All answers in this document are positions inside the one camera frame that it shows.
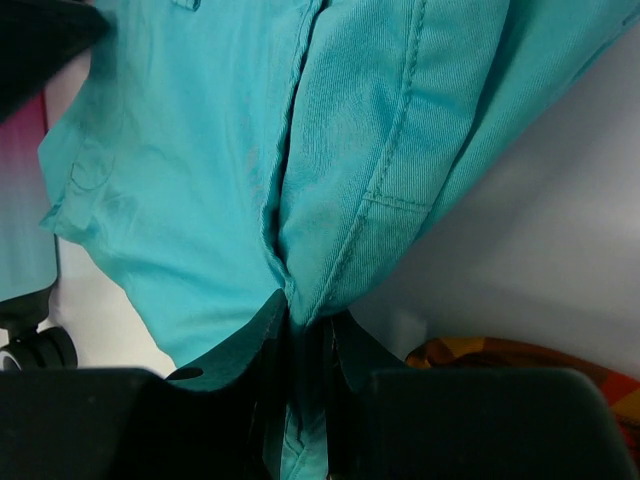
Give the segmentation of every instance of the cloth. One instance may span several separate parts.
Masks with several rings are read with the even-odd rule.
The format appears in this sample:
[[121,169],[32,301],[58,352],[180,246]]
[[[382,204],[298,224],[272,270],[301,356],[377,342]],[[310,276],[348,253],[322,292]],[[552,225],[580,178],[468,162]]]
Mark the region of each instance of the cloth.
[[490,337],[436,338],[407,357],[409,366],[571,368],[598,387],[615,415],[629,452],[640,469],[640,382],[599,365],[538,345]]
[[379,283],[638,5],[97,0],[114,32],[41,146],[44,225],[178,365],[283,287],[283,478],[322,478],[314,321]]

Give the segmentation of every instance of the folded fabric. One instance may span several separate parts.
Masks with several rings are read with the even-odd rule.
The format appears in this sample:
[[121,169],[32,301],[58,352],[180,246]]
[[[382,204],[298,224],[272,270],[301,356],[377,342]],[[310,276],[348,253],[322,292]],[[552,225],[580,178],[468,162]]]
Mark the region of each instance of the folded fabric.
[[555,350],[490,337],[436,338],[409,354],[415,368],[571,368],[589,377],[616,417],[629,452],[640,468],[640,382]]
[[313,329],[394,267],[638,0],[97,0],[113,34],[40,149],[44,225],[178,365],[277,288],[283,477],[326,473]]

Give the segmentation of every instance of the garment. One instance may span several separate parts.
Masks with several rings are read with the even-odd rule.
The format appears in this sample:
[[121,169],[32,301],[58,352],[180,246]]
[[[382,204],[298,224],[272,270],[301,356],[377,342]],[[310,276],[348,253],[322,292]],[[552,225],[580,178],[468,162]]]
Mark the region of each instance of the garment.
[[593,381],[603,394],[640,468],[640,382],[621,373],[538,345],[490,338],[436,338],[416,348],[409,366],[427,368],[571,368]]
[[284,288],[283,477],[313,479],[315,321],[381,281],[638,0],[96,6],[114,32],[40,149],[44,225],[87,249],[178,365]]

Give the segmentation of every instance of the black object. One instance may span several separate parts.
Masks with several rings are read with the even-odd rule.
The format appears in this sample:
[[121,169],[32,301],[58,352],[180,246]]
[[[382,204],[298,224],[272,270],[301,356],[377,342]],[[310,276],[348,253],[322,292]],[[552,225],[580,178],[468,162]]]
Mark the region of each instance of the black object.
[[0,302],[0,328],[9,344],[0,349],[0,370],[75,368],[78,357],[73,341],[61,327],[38,333],[49,316],[51,287]]
[[0,0],[0,122],[108,29],[80,2]]
[[[278,479],[287,315],[278,291],[166,381],[127,369],[0,374],[0,478]],[[586,377],[412,370],[348,312],[323,322],[331,478],[638,478]]]

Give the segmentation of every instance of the turquoise shirt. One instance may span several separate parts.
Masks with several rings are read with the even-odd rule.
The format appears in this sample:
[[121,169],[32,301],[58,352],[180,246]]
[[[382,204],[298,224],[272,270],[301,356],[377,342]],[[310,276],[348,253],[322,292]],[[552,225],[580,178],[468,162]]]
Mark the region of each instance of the turquoise shirt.
[[322,479],[314,320],[384,279],[628,29],[638,0],[97,0],[112,35],[40,149],[44,225],[178,365],[285,289],[283,478]]

